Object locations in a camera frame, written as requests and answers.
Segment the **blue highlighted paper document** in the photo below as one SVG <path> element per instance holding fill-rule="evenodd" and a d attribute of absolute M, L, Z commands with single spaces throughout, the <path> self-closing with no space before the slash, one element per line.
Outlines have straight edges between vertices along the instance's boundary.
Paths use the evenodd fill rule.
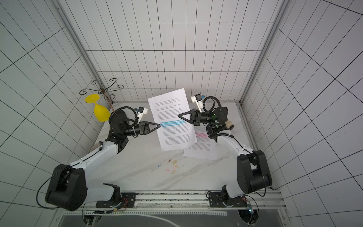
<path fill-rule="evenodd" d="M 162 151 L 185 149 L 197 142 L 194 126 L 179 118 L 190 111 L 184 89 L 178 89 L 148 99 Z"/>

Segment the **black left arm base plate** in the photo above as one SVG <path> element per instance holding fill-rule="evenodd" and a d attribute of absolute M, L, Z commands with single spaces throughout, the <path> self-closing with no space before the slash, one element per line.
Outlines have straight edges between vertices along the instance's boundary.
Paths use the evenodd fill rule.
<path fill-rule="evenodd" d="M 136 200 L 136 193 L 120 193 L 108 201 L 98 201 L 96 208 L 125 209 L 133 208 Z"/>

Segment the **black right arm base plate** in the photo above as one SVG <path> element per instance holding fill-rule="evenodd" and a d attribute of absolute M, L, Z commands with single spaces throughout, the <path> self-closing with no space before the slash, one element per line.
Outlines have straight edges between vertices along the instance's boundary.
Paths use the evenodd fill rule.
<path fill-rule="evenodd" d="M 211 208 L 246 208 L 247 202 L 241 197 L 231 198 L 225 192 L 207 192 L 206 197 Z"/>

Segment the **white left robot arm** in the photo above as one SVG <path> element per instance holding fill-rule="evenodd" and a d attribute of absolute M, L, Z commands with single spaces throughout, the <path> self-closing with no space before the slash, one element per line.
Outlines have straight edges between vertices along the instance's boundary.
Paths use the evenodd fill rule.
<path fill-rule="evenodd" d="M 126 147 L 129 136 L 136 138 L 147 135 L 161 127 L 157 123 L 140 121 L 140 114 L 135 110 L 132 110 L 134 118 L 130 119 L 125 109 L 126 107 L 121 107 L 110 115 L 108 136 L 94 151 L 68 165 L 60 164 L 55 167 L 49 178 L 44 199 L 46 203 L 68 211 L 75 211 L 92 202 L 97 202 L 98 207 L 113 209 L 126 203 L 120 187 L 115 184 L 103 183 L 95 187 L 87 184 L 88 177 L 97 168 Z"/>

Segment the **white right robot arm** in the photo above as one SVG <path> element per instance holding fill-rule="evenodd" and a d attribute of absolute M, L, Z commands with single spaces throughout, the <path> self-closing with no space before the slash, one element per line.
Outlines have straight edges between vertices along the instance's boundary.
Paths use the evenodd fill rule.
<path fill-rule="evenodd" d="M 193 109 L 178 117 L 194 126 L 206 125 L 207 136 L 231 152 L 236 159 L 235 180 L 222 188 L 224 200 L 267 189 L 273 183 L 266 155 L 239 142 L 227 127 L 228 108 L 200 112 Z"/>

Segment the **pink highlighted paper document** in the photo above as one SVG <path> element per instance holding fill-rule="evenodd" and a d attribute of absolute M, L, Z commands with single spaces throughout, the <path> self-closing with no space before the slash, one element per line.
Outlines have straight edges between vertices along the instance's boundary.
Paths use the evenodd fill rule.
<path fill-rule="evenodd" d="M 184 149 L 183 155 L 189 158 L 216 160 L 218 153 L 216 142 L 209 138 L 205 126 L 195 126 L 197 142 L 189 148 Z"/>

